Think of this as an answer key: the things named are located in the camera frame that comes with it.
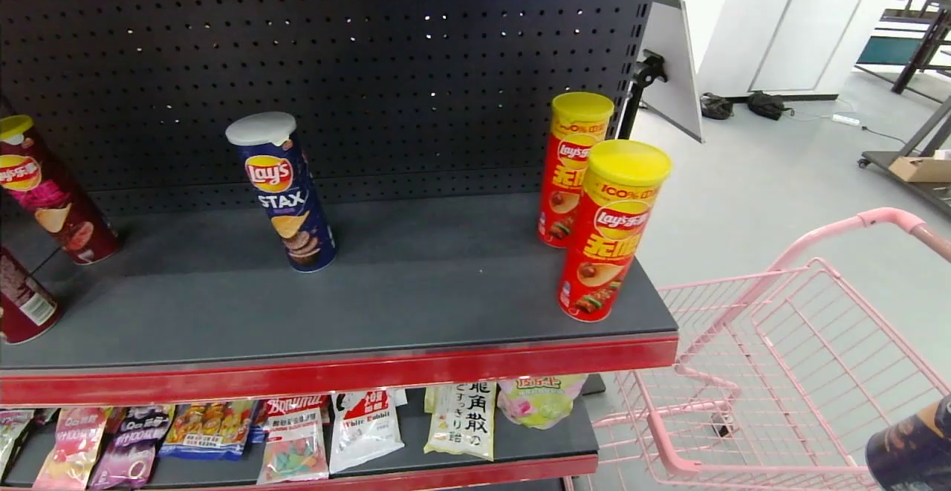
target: shopping cart handle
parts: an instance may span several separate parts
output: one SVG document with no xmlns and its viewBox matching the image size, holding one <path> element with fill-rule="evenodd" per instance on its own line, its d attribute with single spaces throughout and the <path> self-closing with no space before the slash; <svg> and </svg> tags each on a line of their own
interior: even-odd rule
<svg viewBox="0 0 951 491">
<path fill-rule="evenodd" d="M 799 240 L 792 243 L 786 251 L 776 258 L 768 271 L 782 270 L 788 268 L 799 255 L 823 239 L 841 235 L 847 231 L 860 230 L 863 227 L 875 226 L 875 224 L 887 223 L 900 227 L 903 231 L 922 241 L 934 250 L 935 253 L 944 257 L 948 263 L 951 263 L 951 241 L 940 237 L 931 228 L 924 223 L 924 220 L 914 214 L 901 210 L 892 209 L 892 207 L 881 207 L 880 209 L 866 210 L 860 212 L 851 218 L 835 221 L 828 226 L 818 227 L 799 237 Z"/>
</svg>

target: potato chip can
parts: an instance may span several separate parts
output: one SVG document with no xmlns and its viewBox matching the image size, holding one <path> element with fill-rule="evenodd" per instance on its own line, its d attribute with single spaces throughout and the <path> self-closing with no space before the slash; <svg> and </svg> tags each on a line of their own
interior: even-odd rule
<svg viewBox="0 0 951 491">
<path fill-rule="evenodd" d="M 291 267 L 316 272 L 334 260 L 337 244 L 295 130 L 294 116 L 261 112 L 231 123 L 224 135 L 238 146 L 244 173 L 281 237 Z"/>
<path fill-rule="evenodd" d="M 0 247 L 0 339 L 16 345 L 40 336 L 62 317 L 55 299 Z"/>
<path fill-rule="evenodd" d="M 873 435 L 866 463 L 886 491 L 951 489 L 951 395 Z"/>
<path fill-rule="evenodd" d="M 541 178 L 538 236 L 552 247 L 565 247 L 591 146 L 604 140 L 614 103 L 597 93 L 573 91 L 551 100 L 551 129 Z"/>
<path fill-rule="evenodd" d="M 558 305 L 571 318 L 598 322 L 611 313 L 670 167 L 666 153 L 646 143 L 591 148 L 558 284 Z"/>
<path fill-rule="evenodd" d="M 75 264 L 96 263 L 118 250 L 112 226 L 47 148 L 30 116 L 0 120 L 0 186 Z"/>
</svg>

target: black bag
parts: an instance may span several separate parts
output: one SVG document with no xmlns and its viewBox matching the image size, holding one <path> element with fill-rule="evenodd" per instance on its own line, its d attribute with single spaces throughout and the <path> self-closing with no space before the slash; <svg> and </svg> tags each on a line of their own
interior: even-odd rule
<svg viewBox="0 0 951 491">
<path fill-rule="evenodd" d="M 733 116 L 733 103 L 719 95 L 707 92 L 700 96 L 700 113 L 704 118 L 726 120 Z"/>
<path fill-rule="evenodd" d="M 788 111 L 787 106 L 782 105 L 782 99 L 778 98 L 775 95 L 769 95 L 761 91 L 754 91 L 750 97 L 747 98 L 747 106 L 750 106 L 750 110 L 754 114 L 763 116 L 764 118 L 770 118 L 771 120 L 778 120 L 782 116 L 782 112 Z"/>
</svg>

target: white lid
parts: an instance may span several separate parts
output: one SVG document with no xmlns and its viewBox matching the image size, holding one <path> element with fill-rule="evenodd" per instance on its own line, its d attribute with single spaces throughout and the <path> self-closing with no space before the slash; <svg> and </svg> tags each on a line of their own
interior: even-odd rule
<svg viewBox="0 0 951 491">
<path fill-rule="evenodd" d="M 288 141 L 294 129 L 296 120 L 287 112 L 261 112 L 231 123 L 224 130 L 224 136 L 235 146 L 259 146 L 262 143 L 280 146 Z"/>
</svg>

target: pink shopping cart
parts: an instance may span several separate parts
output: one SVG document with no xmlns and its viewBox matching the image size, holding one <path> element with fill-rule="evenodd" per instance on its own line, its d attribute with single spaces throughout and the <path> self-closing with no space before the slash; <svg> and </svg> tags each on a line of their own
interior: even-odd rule
<svg viewBox="0 0 951 491">
<path fill-rule="evenodd" d="M 608 487 L 606 472 L 627 488 L 632 458 L 694 488 L 879 488 L 866 441 L 948 385 L 826 261 L 790 266 L 818 241 L 880 223 L 951 261 L 951 243 L 920 218 L 876 209 L 806 233 L 764 273 L 660 289 L 680 325 L 675 365 L 615 375 L 622 410 L 594 423 L 608 439 L 588 488 Z"/>
</svg>

